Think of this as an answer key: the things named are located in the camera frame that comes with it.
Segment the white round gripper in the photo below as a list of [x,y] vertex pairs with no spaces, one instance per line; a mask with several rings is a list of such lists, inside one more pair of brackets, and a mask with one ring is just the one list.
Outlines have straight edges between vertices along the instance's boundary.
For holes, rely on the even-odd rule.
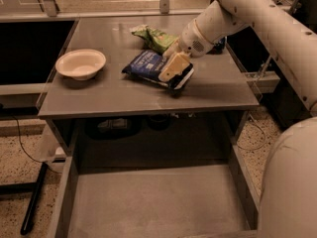
[[194,58],[206,55],[214,47],[200,33],[196,20],[192,20],[182,31],[179,40],[175,40],[162,54],[167,60],[166,65],[158,75],[162,82],[168,82],[189,66],[189,53]]

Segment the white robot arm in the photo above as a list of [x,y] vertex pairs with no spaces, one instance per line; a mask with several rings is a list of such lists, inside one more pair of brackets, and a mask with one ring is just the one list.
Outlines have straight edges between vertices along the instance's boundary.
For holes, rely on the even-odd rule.
[[[272,0],[215,0],[167,51],[168,81],[191,57],[208,53],[225,36],[253,28],[305,107],[316,112],[317,36]],[[267,157],[257,238],[317,238],[317,117],[284,131]]]

